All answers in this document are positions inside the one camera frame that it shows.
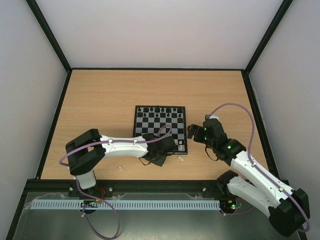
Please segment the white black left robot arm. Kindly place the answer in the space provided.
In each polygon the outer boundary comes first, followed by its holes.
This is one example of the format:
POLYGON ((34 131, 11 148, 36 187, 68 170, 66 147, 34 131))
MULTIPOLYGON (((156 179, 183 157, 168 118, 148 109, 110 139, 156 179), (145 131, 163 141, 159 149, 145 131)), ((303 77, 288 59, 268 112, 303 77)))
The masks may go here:
POLYGON ((97 129, 90 129, 65 145, 68 163, 63 163, 63 158, 59 163, 69 168, 83 190, 97 185, 94 167, 104 158, 135 157, 161 167, 176 150, 172 128, 165 127, 168 132, 163 136, 146 133, 131 138, 101 135, 97 129))

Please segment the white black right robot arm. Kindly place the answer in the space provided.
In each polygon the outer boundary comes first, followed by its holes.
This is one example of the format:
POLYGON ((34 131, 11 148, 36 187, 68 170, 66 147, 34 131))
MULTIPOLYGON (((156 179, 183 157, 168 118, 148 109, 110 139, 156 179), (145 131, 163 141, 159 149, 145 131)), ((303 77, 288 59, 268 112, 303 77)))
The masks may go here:
POLYGON ((205 144, 218 160, 234 169, 217 179, 218 191, 224 196, 238 196, 260 210, 279 234, 290 237, 310 219, 307 193, 272 175, 244 145, 227 137, 217 118, 206 119, 202 126, 189 125, 187 137, 205 144))

